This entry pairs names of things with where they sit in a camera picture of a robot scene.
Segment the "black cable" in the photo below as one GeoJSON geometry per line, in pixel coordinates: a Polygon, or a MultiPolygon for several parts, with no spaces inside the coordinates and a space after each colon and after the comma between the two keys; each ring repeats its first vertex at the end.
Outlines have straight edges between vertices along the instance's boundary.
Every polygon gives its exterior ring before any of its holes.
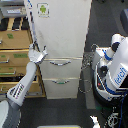
{"type": "Polygon", "coordinates": [[[104,4],[106,2],[106,0],[96,0],[98,1],[100,4],[104,4]]]}

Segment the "sticker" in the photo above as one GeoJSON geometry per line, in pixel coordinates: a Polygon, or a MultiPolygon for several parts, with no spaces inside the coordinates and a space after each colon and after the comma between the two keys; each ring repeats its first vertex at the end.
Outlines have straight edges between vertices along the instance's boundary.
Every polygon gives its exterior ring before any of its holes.
{"type": "Polygon", "coordinates": [[[6,56],[5,55],[1,55],[1,58],[6,58],[6,56]]]}
{"type": "Polygon", "coordinates": [[[7,34],[9,39],[13,39],[13,35],[12,34],[7,34]]]}
{"type": "Polygon", "coordinates": [[[49,5],[47,3],[37,4],[39,17],[49,17],[49,5]]]}
{"type": "Polygon", "coordinates": [[[20,9],[7,10],[9,14],[20,14],[20,9]]]}
{"type": "Polygon", "coordinates": [[[13,69],[13,68],[9,68],[9,69],[13,69]]]}
{"type": "Polygon", "coordinates": [[[13,54],[14,58],[28,58],[28,55],[26,53],[21,54],[13,54]]]}

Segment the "floor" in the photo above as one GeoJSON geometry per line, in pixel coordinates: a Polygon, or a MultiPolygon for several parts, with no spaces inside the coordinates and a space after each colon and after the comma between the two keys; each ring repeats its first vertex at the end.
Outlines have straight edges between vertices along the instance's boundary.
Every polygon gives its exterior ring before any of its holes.
{"type": "MultiPolygon", "coordinates": [[[[127,36],[124,32],[120,13],[128,8],[128,1],[121,3],[120,0],[92,0],[89,31],[87,35],[83,69],[77,99],[47,100],[46,98],[25,99],[21,108],[21,123],[19,128],[36,128],[45,125],[79,125],[83,128],[92,128],[93,122],[90,116],[98,117],[101,128],[106,120],[101,114],[101,105],[93,96],[91,88],[91,75],[89,62],[93,56],[91,46],[97,44],[100,47],[111,45],[111,37],[115,33],[127,36]]],[[[111,110],[105,109],[104,114],[108,116],[111,110]]]]}

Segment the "white robot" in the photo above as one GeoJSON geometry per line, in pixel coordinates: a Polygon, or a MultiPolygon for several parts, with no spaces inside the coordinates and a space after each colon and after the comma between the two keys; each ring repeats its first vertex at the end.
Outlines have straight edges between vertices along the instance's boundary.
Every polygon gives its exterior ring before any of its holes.
{"type": "Polygon", "coordinates": [[[27,64],[26,75],[16,86],[8,90],[8,101],[0,102],[0,128],[16,128],[19,124],[21,118],[20,107],[34,80],[36,65],[40,64],[47,55],[46,49],[43,52],[37,52],[33,47],[34,44],[29,47],[29,59],[31,62],[27,64]]]}
{"type": "MultiPolygon", "coordinates": [[[[121,12],[120,20],[128,34],[128,9],[121,12]]],[[[96,48],[92,69],[94,94],[105,104],[114,105],[128,92],[128,37],[112,36],[111,47],[96,48]]]]}

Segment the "cable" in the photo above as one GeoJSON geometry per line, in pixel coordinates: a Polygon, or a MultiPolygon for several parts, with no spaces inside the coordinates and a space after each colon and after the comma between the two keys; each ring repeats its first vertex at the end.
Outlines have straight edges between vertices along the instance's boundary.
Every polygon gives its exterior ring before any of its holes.
{"type": "Polygon", "coordinates": [[[93,46],[96,46],[97,48],[99,48],[99,46],[98,46],[97,44],[92,44],[92,46],[91,46],[92,52],[94,52],[94,51],[93,51],[93,46]]]}
{"type": "Polygon", "coordinates": [[[118,123],[118,113],[115,113],[115,108],[113,107],[112,114],[108,117],[107,121],[105,122],[104,128],[106,128],[107,124],[109,127],[114,128],[114,126],[118,123]]]}
{"type": "Polygon", "coordinates": [[[91,87],[90,87],[89,90],[87,90],[87,91],[82,91],[81,88],[80,88],[80,85],[79,85],[79,87],[78,87],[78,88],[79,88],[79,91],[82,92],[82,93],[84,93],[84,94],[86,94],[86,93],[88,93],[88,92],[91,91],[91,89],[92,89],[92,83],[91,83],[90,81],[88,81],[88,80],[83,80],[83,81],[89,82],[90,85],[91,85],[91,87]]]}
{"type": "Polygon", "coordinates": [[[123,99],[121,101],[121,117],[120,117],[120,122],[119,122],[119,127],[118,128],[120,128],[120,126],[121,126],[121,122],[122,122],[122,107],[123,107],[124,98],[127,95],[127,93],[128,93],[128,90],[124,93],[124,97],[123,97],[123,99]]]}
{"type": "Polygon", "coordinates": [[[106,0],[97,0],[100,4],[103,4],[106,2],[106,0]]]}
{"type": "Polygon", "coordinates": [[[82,64],[81,70],[84,70],[87,67],[91,66],[91,64],[92,64],[92,58],[93,58],[93,56],[91,56],[89,54],[84,54],[83,55],[83,64],[82,64]]]}

